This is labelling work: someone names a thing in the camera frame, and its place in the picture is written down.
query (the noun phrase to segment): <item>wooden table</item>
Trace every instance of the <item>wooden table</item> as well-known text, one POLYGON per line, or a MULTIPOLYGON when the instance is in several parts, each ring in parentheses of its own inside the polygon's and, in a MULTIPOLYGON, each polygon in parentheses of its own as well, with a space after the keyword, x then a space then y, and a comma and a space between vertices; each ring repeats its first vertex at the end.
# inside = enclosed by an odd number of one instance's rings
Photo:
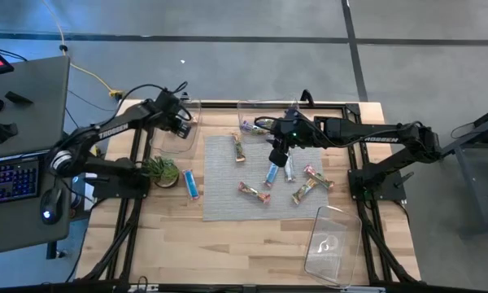
MULTIPOLYGON (((138 102, 126 101, 122 109, 138 102)), ((384 124, 380 103, 360 103, 359 107, 365 124, 384 124)), ((315 114, 342 116, 335 110, 303 110, 303 113, 309 117, 315 114)), ((193 159, 176 159, 179 168, 194 170, 201 199, 188 200, 184 178, 175 188, 151 189, 142 205, 131 282, 137 282, 144 275, 153 283, 317 284, 303 271, 312 219, 203 221, 204 138, 230 135, 232 131, 238 131, 236 109, 203 110, 193 159)), ((107 159, 128 157, 132 140, 132 130, 111 138, 107 159)), ((140 156, 143 147, 144 143, 141 144, 140 156)), ((389 156, 391 149, 387 144, 369 143, 368 153, 372 162, 378 162, 389 156)), ((346 177, 350 168, 346 149, 322 149, 322 164, 325 176, 336 182, 333 191, 329 192, 329 205, 356 214, 346 177)), ((108 199, 92 211, 77 277, 87 274, 111 244, 119 206, 119 199, 108 199)), ((379 206, 388 247, 401 265, 419 279, 407 218, 392 202, 381 201, 379 206)), ((125 245, 120 249, 116 273, 122 268, 125 245)), ((373 252, 377 273, 381 276, 377 250, 374 248, 373 252)), ((364 253, 360 248, 352 284, 367 283, 364 253)))

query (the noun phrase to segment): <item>potted plant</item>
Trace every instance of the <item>potted plant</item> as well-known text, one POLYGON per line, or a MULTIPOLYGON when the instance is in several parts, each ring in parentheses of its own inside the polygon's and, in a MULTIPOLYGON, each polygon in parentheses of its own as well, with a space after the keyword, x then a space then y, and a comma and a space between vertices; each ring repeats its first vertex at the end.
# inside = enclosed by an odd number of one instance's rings
POLYGON ((179 169, 172 159, 156 156, 143 164, 146 174, 154 184, 162 188, 174 187, 179 181, 179 169))

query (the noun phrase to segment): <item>plant pot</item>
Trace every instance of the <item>plant pot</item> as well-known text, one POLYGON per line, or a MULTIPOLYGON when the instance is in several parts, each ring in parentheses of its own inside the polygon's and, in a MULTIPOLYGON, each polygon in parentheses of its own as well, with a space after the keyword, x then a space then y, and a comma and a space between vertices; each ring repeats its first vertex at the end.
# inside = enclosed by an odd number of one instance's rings
POLYGON ((179 182, 179 177, 180 177, 180 173, 179 173, 179 169, 178 169, 177 170, 177 176, 174 180, 165 181, 165 180, 161 179, 159 181, 154 181, 154 184, 157 187, 161 187, 161 188, 172 188, 172 187, 176 186, 177 183, 179 182))

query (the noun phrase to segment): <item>gray placemat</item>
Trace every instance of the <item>gray placemat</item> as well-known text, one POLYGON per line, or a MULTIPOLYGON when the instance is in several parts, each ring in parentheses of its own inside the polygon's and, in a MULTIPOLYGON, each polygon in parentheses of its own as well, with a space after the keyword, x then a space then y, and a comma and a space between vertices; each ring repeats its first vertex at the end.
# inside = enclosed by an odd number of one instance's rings
POLYGON ((280 168, 271 189, 264 179, 271 163, 268 160, 272 146, 266 143, 242 144, 246 161, 235 161, 233 137, 211 136, 205 139, 203 220, 238 221, 262 219, 314 218, 318 208, 329 205, 327 190, 316 186, 296 205, 291 195, 308 179, 303 173, 306 164, 322 171, 320 149, 296 148, 294 158, 296 182, 285 182, 285 171, 280 168), (271 195, 269 204, 238 191, 238 183, 252 186, 271 195))

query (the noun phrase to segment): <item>rgb keyboard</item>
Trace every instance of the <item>rgb keyboard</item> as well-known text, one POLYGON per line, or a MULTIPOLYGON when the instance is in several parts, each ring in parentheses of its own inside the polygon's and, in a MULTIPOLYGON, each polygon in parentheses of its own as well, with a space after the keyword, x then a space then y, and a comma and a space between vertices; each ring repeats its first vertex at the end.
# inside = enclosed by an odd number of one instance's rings
POLYGON ((38 158, 0 162, 0 203, 37 196, 38 158))

